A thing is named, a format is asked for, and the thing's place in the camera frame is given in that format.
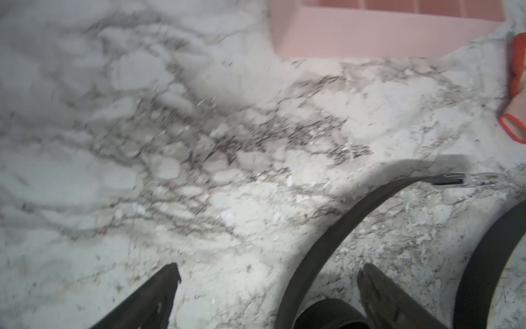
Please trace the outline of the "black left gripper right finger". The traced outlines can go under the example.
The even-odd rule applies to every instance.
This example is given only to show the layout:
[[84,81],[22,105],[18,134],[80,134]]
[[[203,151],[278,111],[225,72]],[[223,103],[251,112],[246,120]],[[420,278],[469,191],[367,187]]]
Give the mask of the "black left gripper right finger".
[[445,328],[373,264],[357,278],[361,303],[373,328]]

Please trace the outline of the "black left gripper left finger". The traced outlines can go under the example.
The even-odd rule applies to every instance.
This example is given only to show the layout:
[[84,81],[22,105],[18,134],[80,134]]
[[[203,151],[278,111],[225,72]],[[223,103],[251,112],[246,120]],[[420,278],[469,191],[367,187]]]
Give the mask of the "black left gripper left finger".
[[167,328],[180,283],[178,265],[164,266],[93,328]]

